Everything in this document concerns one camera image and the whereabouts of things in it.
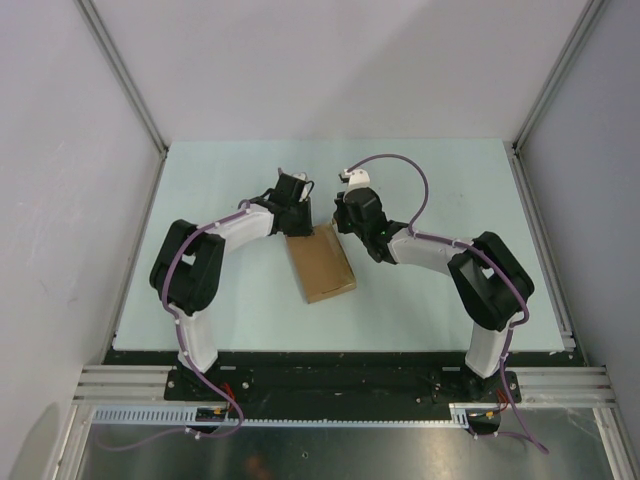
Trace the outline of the brown cardboard express box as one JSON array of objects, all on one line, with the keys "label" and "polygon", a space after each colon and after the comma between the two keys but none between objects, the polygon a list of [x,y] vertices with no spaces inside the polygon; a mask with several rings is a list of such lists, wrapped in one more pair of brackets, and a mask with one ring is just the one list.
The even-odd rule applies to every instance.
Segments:
[{"label": "brown cardboard express box", "polygon": [[316,225],[310,236],[286,244],[309,304],[353,291],[357,281],[333,223]]}]

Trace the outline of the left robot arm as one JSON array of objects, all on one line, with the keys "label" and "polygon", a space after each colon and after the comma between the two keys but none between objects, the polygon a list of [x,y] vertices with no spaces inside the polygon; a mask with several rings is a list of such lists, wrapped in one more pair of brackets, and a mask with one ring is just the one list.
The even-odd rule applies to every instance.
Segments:
[{"label": "left robot arm", "polygon": [[211,369],[218,358],[213,328],[204,318],[219,288],[224,257],[240,247],[276,234],[313,234],[311,192],[305,173],[278,172],[276,185],[239,202],[237,210],[209,224],[174,221],[149,276],[165,311],[172,317],[179,360],[190,368],[186,387],[197,398],[214,397],[220,374]]}]

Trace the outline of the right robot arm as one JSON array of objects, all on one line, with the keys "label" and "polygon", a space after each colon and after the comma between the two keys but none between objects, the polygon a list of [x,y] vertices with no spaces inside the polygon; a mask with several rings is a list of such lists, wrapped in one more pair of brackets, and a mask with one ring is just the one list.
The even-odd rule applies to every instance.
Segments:
[{"label": "right robot arm", "polygon": [[353,234],[377,263],[411,265],[451,278],[473,321],[464,365],[452,389],[484,401],[506,376],[513,331],[530,318],[527,302],[535,286],[502,239],[486,231],[471,240],[421,232],[390,220],[371,188],[340,192],[333,219],[341,234]]}]

